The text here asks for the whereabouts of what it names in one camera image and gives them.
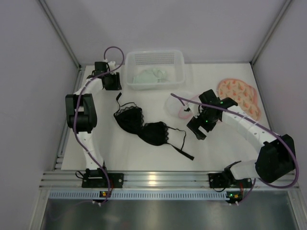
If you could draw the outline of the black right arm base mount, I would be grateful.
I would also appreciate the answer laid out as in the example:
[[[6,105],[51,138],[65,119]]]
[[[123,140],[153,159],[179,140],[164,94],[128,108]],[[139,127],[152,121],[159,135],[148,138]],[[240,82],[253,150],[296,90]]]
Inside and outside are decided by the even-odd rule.
[[[209,186],[211,189],[221,189],[224,191],[227,188],[251,188],[252,181],[250,178],[247,179],[235,179],[231,173],[231,168],[240,163],[236,161],[224,168],[222,172],[209,173]]]

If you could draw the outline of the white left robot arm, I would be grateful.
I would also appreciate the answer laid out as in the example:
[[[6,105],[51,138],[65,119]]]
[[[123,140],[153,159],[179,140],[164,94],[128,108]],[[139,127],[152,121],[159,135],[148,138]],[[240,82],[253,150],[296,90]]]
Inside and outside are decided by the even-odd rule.
[[[98,170],[104,165],[94,138],[94,128],[98,124],[94,97],[102,90],[121,90],[118,72],[120,67],[121,65],[107,59],[95,62],[94,71],[80,89],[65,96],[66,122],[84,152],[86,169],[90,171]]]

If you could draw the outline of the white mesh pink-trimmed laundry bag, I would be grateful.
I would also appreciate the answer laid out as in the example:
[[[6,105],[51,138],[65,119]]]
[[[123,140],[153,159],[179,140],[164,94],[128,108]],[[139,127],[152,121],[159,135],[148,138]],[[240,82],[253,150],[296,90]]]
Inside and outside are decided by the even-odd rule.
[[[175,95],[182,97],[182,98],[186,98],[192,101],[198,101],[199,100],[199,94],[193,93],[193,92],[189,92],[189,91],[177,91],[174,92]],[[182,109],[183,106],[188,103],[186,101],[183,101],[183,103],[173,97],[173,96],[169,96],[164,104],[164,110],[166,111],[166,113],[172,117],[175,118],[180,118],[180,119],[188,119],[191,118],[193,116],[193,112],[191,111],[191,113],[185,113]]]

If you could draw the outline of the black lace bra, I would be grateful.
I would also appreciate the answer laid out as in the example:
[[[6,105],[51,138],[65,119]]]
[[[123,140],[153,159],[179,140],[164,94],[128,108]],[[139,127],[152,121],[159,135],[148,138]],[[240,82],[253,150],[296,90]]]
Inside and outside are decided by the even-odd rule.
[[[169,127],[162,121],[145,123],[142,108],[134,102],[120,104],[119,99],[121,96],[122,93],[119,93],[116,97],[118,110],[113,114],[115,121],[121,129],[130,134],[137,135],[141,140],[153,146],[162,146],[164,144],[170,145],[186,158],[191,161],[194,160],[193,156],[183,151],[186,138],[183,138],[180,148],[168,142],[170,129],[183,132],[185,136],[187,135],[186,131]]]

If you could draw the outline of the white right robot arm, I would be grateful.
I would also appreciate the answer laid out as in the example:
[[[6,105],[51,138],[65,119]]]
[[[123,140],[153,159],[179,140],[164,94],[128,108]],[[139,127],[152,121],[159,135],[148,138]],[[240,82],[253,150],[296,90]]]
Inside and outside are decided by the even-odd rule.
[[[252,147],[250,160],[236,160],[225,171],[235,180],[259,178],[272,184],[284,175],[297,170],[294,140],[280,136],[251,118],[232,98],[220,99],[213,90],[201,94],[197,101],[184,100],[185,110],[192,113],[188,128],[199,140],[204,140],[217,123],[227,125]]]

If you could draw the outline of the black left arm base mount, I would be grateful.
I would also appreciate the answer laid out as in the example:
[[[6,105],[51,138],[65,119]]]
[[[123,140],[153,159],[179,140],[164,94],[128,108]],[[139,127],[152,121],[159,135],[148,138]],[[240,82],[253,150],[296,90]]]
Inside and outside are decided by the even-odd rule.
[[[122,188],[124,182],[123,173],[108,173],[110,186],[108,186],[107,178],[103,171],[86,169],[84,173],[76,171],[75,176],[82,180],[82,188]]]

